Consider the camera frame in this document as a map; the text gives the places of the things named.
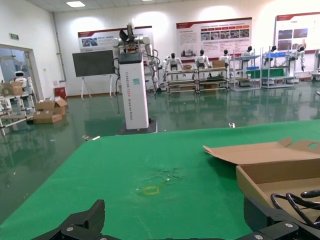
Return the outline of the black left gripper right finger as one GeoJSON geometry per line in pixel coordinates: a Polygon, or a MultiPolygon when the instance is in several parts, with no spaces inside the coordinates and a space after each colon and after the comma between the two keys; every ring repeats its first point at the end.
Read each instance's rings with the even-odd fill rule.
{"type": "Polygon", "coordinates": [[[252,197],[243,201],[245,223],[252,233],[240,240],[318,240],[320,231],[310,227],[282,209],[260,204],[252,197]]]}

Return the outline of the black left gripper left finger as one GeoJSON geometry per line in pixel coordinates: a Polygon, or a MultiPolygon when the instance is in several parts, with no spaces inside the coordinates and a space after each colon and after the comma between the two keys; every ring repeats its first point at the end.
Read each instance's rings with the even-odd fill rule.
{"type": "Polygon", "coordinates": [[[90,209],[70,214],[57,228],[35,240],[100,240],[105,223],[105,201],[98,199],[90,209]]]}

